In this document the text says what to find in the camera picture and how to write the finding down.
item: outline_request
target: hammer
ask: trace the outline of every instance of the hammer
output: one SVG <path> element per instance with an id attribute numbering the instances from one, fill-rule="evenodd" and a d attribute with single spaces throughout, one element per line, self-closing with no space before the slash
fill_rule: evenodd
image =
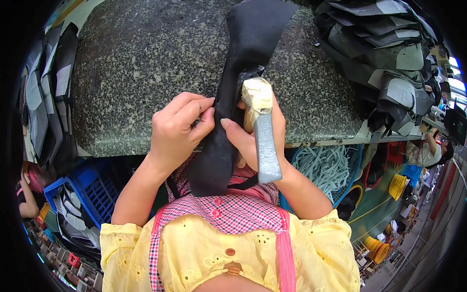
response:
<path id="1" fill-rule="evenodd" d="M 241 99 L 246 104 L 243 128 L 249 134 L 255 133 L 258 182 L 265 184 L 280 180 L 282 172 L 272 132 L 271 85 L 261 77 L 247 79 L 242 85 Z M 237 166 L 243 168 L 245 164 L 245 160 L 240 156 Z"/>

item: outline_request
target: fingernail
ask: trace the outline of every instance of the fingernail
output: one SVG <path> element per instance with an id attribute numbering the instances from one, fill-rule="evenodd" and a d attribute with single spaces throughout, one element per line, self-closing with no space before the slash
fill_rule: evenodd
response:
<path id="1" fill-rule="evenodd" d="M 228 119 L 220 119 L 220 124 L 222 125 L 222 127 L 226 128 L 229 124 L 229 121 Z"/>

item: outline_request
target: granite countertop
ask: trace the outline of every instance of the granite countertop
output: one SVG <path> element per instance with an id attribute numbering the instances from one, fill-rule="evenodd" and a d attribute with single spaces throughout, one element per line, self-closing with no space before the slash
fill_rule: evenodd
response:
<path id="1" fill-rule="evenodd" d="M 151 117 L 182 91 L 215 96 L 240 0 L 112 0 L 79 35 L 72 77 L 77 144 L 95 157 L 146 154 Z M 284 30 L 264 77 L 286 119 L 286 143 L 352 139 L 362 120 L 347 81 L 318 42 L 312 9 Z"/>

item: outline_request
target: person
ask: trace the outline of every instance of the person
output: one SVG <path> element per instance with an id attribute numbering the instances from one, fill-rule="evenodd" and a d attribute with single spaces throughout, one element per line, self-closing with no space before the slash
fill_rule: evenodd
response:
<path id="1" fill-rule="evenodd" d="M 39 216 L 39 212 L 44 206 L 46 199 L 43 194 L 31 190 L 26 181 L 24 171 L 21 171 L 21 180 L 16 186 L 16 195 L 21 218 L 28 221 Z"/>
<path id="2" fill-rule="evenodd" d="M 427 169 L 444 164 L 454 155 L 451 142 L 436 143 L 438 129 L 428 130 L 425 141 L 408 141 L 405 148 L 407 164 L 423 166 Z"/>
<path id="3" fill-rule="evenodd" d="M 118 197 L 111 224 L 101 226 L 102 291 L 359 291 L 351 229 L 285 159 L 285 119 L 275 98 L 273 136 L 283 178 L 191 195 L 185 171 L 214 128 L 213 103 L 181 93 L 154 114 L 150 151 Z M 231 183 L 244 181 L 258 170 L 255 138 L 230 119 L 220 122 L 247 163 L 235 168 Z M 147 222 L 168 176 L 180 197 L 168 188 L 169 203 Z M 279 191 L 296 215 L 277 207 Z"/>

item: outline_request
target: blue plastic basket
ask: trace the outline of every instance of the blue plastic basket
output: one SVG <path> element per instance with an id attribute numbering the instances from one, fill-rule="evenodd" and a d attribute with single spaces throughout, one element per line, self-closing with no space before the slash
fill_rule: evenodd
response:
<path id="1" fill-rule="evenodd" d="M 360 168 L 361 152 L 363 150 L 363 146 L 361 144 L 359 144 L 359 145 L 348 145 L 348 148 L 349 148 L 349 150 L 347 151 L 347 156 L 349 157 L 348 165 L 349 165 L 350 175 L 347 178 L 346 184 L 340 190 L 334 191 L 332 193 L 332 196 L 333 196 L 333 208 L 335 208 L 340 203 L 340 201 L 342 201 L 342 199 L 347 195 L 348 191 L 350 190 L 350 188 L 354 184 L 355 178 L 357 177 L 358 169 Z M 296 153 L 295 153 L 295 155 L 294 155 L 294 157 L 292 159 L 292 162 L 295 161 L 295 157 L 297 156 L 299 150 L 300 150 L 300 148 L 297 149 L 297 151 L 296 151 Z M 285 199 L 284 195 L 282 195 L 281 192 L 279 193 L 279 202 L 281 204 L 282 209 L 285 209 L 285 210 L 287 210 L 289 212 L 292 212 L 292 209 L 291 209 L 289 203 L 287 202 L 287 200 Z"/>
<path id="2" fill-rule="evenodd" d="M 422 174 L 423 167 L 416 165 L 408 165 L 405 168 L 404 176 L 410 179 L 410 185 L 415 187 L 417 185 L 420 174 Z"/>
<path id="3" fill-rule="evenodd" d="M 110 223 L 115 202 L 128 180 L 129 174 L 115 167 L 110 159 L 94 159 L 46 187 L 44 195 L 50 208 L 57 213 L 53 198 L 60 186 L 69 183 L 83 208 L 100 229 L 101 224 Z"/>

